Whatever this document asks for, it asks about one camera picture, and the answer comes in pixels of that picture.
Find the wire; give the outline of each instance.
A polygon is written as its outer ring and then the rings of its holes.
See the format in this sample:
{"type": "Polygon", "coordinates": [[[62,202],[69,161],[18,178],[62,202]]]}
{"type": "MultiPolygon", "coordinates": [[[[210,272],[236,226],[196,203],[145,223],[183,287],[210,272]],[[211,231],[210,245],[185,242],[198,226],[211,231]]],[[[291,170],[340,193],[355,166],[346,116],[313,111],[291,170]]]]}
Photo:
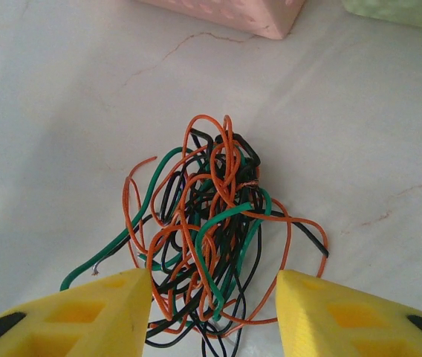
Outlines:
{"type": "Polygon", "coordinates": [[[128,245],[134,265],[139,266],[138,261],[142,260],[152,273],[153,301],[164,317],[149,323],[146,343],[157,348],[172,347],[195,331],[201,336],[202,356],[208,352],[227,356],[223,338],[236,333],[230,354],[235,357],[243,326],[276,322],[276,318],[256,319],[275,289],[276,278],[252,310],[245,297],[264,253],[262,223],[282,222],[287,226],[279,269],[284,269],[287,262],[292,225],[322,253],[317,277],[321,277],[328,258],[328,238],[317,223],[290,216],[284,205],[260,187],[260,157],[242,136],[233,132],[229,116],[224,117],[222,125],[207,115],[194,117],[186,128],[183,146],[163,157],[141,202],[132,176],[155,159],[140,162],[126,177],[123,187],[126,229],[74,269],[63,280],[61,290],[68,289],[77,276],[91,267],[93,274],[97,274],[102,261],[128,245]],[[215,127],[218,134],[214,140],[194,127],[199,121],[215,127]],[[190,138],[196,149],[188,147],[190,138]],[[176,156],[172,169],[162,175],[164,167],[176,156]],[[129,213],[130,185],[138,209],[133,219],[129,213]],[[143,226],[152,221],[159,230],[151,239],[145,239],[143,226]],[[308,226],[314,227],[322,239],[315,237],[308,226]],[[256,255],[244,280],[242,268],[255,241],[256,255]],[[218,328],[215,322],[221,319],[226,321],[218,328]],[[164,344],[151,341],[162,332],[176,337],[164,344]],[[212,343],[215,339],[219,349],[212,343]]]}

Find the white marble floor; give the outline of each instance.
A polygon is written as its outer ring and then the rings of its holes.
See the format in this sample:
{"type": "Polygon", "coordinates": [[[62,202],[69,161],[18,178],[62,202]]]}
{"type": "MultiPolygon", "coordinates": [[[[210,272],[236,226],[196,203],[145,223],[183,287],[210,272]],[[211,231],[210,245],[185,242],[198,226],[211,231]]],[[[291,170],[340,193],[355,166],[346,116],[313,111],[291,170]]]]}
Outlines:
{"type": "MultiPolygon", "coordinates": [[[[308,0],[277,42],[132,0],[8,0],[0,312],[57,291],[120,232],[128,170],[179,146],[199,113],[230,114],[262,158],[262,185],[326,229],[324,278],[422,309],[422,29],[308,0]]],[[[276,273],[284,230],[264,227],[250,303],[276,273]]],[[[288,268],[313,274],[318,259],[296,234],[288,268]]],[[[102,273],[130,266],[123,252],[102,273]]],[[[271,301],[261,316],[274,314],[271,301]]],[[[199,348],[191,335],[144,356],[199,348]]],[[[247,328],[240,356],[282,356],[277,325],[247,328]]]]}

